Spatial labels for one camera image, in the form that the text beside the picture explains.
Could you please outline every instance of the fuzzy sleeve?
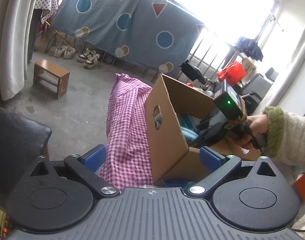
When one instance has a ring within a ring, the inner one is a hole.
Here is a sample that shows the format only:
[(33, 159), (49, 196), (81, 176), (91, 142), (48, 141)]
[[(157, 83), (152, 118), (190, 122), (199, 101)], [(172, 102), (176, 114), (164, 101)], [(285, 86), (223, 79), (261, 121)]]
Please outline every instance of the fuzzy sleeve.
[(265, 154), (271, 158), (278, 156), (284, 163), (305, 171), (305, 117), (271, 106), (263, 113), (269, 119)]

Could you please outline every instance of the device screen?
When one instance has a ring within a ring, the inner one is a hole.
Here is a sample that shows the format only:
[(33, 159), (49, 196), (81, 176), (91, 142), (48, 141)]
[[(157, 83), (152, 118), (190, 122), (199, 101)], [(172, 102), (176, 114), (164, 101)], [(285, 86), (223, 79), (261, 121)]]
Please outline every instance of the device screen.
[(238, 94), (233, 90), (231, 86), (227, 86), (227, 92), (231, 99), (236, 103), (236, 105), (241, 109), (241, 103)]
[(12, 230), (7, 213), (0, 208), (0, 240), (6, 238)]

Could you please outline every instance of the green cuff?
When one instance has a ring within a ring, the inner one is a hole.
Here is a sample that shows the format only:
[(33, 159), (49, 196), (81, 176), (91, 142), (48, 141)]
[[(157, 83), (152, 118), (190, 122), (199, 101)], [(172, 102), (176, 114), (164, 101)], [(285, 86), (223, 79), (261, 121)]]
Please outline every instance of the green cuff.
[(268, 116), (269, 130), (265, 154), (273, 158), (277, 155), (284, 133), (285, 116), (280, 107), (267, 106), (263, 114)]

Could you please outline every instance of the red container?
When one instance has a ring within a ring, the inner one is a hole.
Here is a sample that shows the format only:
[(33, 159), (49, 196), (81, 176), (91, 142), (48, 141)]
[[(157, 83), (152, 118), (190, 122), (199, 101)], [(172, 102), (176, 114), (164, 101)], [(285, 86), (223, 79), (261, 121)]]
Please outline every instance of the red container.
[(231, 86), (236, 85), (240, 80), (246, 76), (246, 72), (239, 62), (234, 61), (231, 65), (218, 73), (219, 81), (227, 80)]

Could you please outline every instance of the metal screw cap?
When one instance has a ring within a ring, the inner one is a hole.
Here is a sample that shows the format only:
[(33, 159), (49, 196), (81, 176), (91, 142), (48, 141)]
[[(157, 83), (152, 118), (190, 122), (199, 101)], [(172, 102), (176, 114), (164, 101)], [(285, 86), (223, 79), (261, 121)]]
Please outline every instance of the metal screw cap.
[(103, 193), (104, 195), (111, 195), (117, 192), (117, 189), (115, 187), (112, 186), (107, 186), (107, 187), (103, 187), (100, 190), (101, 193)]
[(193, 194), (202, 194), (206, 190), (201, 186), (192, 186), (191, 188), (189, 188), (189, 191)]

